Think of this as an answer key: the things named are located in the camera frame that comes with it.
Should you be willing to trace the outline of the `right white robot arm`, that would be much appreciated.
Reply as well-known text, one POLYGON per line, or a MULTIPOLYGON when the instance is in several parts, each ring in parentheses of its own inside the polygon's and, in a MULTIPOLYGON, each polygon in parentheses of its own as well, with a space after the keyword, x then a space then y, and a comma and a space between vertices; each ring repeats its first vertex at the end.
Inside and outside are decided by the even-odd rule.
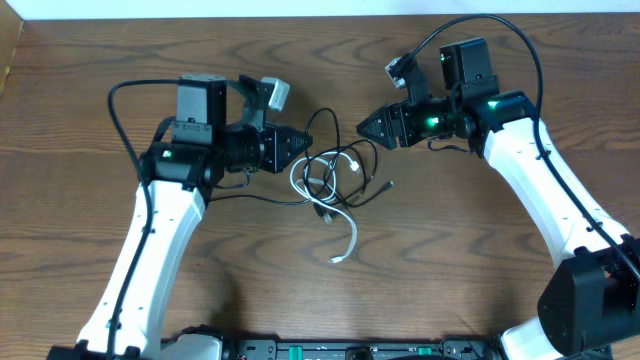
POLYGON ((440 48, 447 89, 432 96, 410 56, 387 73, 407 91, 357 126, 387 149, 457 137, 509 184, 541 233, 555 271, 536 316, 504 331, 505 359, 608 359, 639 333, 639 241, 589 194, 553 145, 534 105, 503 92, 481 38, 440 48))

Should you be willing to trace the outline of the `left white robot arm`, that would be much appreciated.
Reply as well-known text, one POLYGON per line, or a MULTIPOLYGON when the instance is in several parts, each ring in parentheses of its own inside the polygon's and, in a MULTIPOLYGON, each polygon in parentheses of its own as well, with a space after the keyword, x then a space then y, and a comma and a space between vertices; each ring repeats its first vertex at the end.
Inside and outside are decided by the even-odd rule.
POLYGON ((169 298, 186 246, 225 173, 282 172, 312 143, 267 119, 281 111, 286 82, 206 74, 174 80, 176 113, 158 126, 147 151, 125 146, 139 186, 123 248, 105 292, 72 347, 51 359, 229 359, 218 335, 187 330, 162 337, 169 298))

